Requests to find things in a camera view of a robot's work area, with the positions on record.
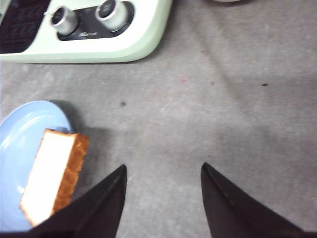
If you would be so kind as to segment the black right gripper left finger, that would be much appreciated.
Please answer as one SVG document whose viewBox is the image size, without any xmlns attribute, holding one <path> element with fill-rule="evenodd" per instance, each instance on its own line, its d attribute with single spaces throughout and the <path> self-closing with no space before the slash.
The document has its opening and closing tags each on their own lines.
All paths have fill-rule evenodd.
<svg viewBox="0 0 317 238">
<path fill-rule="evenodd" d="M 122 215 L 127 168 L 121 165 L 80 198 L 28 232 L 30 238 L 114 238 Z"/>
</svg>

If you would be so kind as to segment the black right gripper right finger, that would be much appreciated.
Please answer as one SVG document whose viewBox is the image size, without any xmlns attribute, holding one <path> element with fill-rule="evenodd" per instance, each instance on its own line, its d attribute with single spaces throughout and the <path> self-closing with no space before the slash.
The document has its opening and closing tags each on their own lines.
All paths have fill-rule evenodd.
<svg viewBox="0 0 317 238">
<path fill-rule="evenodd" d="M 208 163 L 201 168 L 201 186 L 213 238 L 300 238 L 304 234 Z"/>
</svg>

